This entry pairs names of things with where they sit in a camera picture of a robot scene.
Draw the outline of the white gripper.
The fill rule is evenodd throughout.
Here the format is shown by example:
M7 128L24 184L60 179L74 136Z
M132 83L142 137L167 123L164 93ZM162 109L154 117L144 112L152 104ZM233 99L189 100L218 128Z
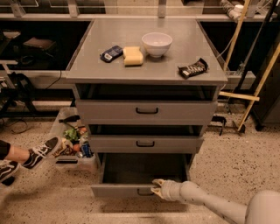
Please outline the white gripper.
M160 188L151 188L150 190L159 198L167 201L181 201L181 184L173 180L154 179L152 183Z

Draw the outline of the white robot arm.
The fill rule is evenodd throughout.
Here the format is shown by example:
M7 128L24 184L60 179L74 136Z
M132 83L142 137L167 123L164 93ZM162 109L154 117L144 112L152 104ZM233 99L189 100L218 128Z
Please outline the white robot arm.
M245 206L208 193L192 181L154 179L151 191L163 200L204 206L229 224L280 224L280 193L255 194Z

